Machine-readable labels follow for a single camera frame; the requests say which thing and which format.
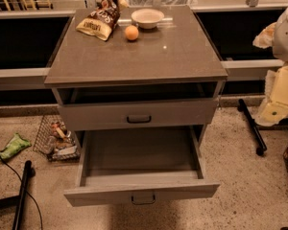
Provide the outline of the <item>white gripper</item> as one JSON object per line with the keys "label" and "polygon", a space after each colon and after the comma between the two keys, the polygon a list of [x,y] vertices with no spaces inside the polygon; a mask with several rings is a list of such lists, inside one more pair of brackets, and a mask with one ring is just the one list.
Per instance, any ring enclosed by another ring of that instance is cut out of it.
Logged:
{"label": "white gripper", "polygon": [[267,72],[265,98],[254,119],[261,126],[271,127],[285,118],[288,118],[288,64],[276,72]]}

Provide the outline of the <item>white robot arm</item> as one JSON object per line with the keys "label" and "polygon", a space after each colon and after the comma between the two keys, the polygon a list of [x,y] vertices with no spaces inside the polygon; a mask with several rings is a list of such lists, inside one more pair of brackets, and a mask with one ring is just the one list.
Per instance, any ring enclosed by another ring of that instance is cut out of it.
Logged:
{"label": "white robot arm", "polygon": [[276,72],[267,72],[265,98],[255,115],[257,124],[271,127],[288,118],[288,8],[277,22],[255,37],[252,45],[262,49],[271,47],[274,57],[283,61]]}

